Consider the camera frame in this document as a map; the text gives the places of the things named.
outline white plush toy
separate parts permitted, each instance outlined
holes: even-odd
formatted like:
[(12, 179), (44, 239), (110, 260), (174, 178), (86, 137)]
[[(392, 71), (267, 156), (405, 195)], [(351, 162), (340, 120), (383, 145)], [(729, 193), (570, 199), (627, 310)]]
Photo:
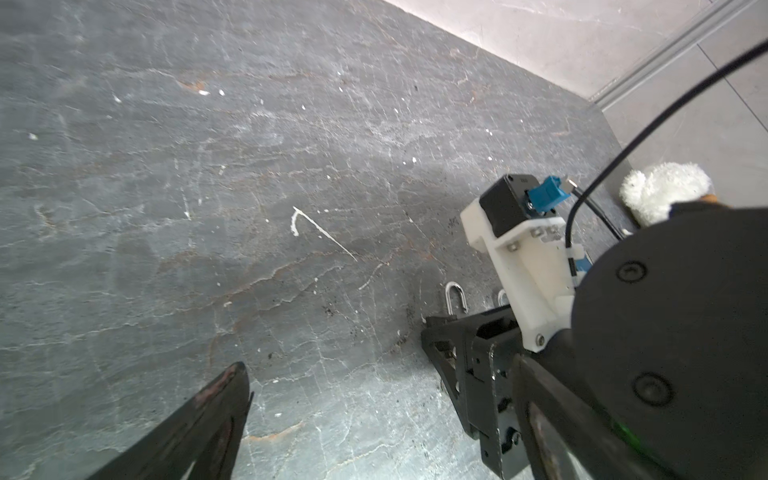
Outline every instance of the white plush toy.
[(619, 195), (642, 227), (669, 218), (672, 204), (700, 199), (712, 180), (696, 164), (658, 164), (646, 173), (632, 170), (621, 183)]

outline metal plate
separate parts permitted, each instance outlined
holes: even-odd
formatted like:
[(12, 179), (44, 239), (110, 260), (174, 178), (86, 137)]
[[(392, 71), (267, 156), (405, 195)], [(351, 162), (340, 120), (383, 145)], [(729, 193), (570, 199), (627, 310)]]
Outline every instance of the metal plate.
[(768, 452), (766, 235), (767, 209), (677, 217), (611, 248), (577, 291), (588, 384), (685, 478), (752, 478)]

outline bolt head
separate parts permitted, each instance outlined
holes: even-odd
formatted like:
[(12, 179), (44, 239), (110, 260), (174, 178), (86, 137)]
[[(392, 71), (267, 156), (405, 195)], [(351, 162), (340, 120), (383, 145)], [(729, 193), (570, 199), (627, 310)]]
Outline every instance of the bolt head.
[(645, 265), (640, 262), (626, 262), (616, 270), (619, 280), (626, 283), (635, 283), (642, 280), (647, 273)]
[(650, 406), (664, 406), (672, 400), (669, 382), (655, 373), (643, 373), (634, 380), (634, 394)]

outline metal carabiner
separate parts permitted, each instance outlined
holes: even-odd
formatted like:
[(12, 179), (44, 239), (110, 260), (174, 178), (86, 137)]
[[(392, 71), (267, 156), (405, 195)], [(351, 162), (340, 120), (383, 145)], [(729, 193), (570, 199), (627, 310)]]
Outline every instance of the metal carabiner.
[(445, 284), (445, 305), (448, 307), (448, 315), (453, 315), (453, 306), (451, 305), (451, 288), (455, 288), (458, 292), (458, 299), (460, 307), (464, 310), (464, 313), (469, 311), (467, 307), (467, 297), (464, 295), (464, 289), (456, 282), (448, 282)]
[(509, 305), (509, 297), (507, 297), (507, 293), (502, 288), (498, 291), (498, 295), (496, 295), (496, 306), (502, 306), (502, 305)]

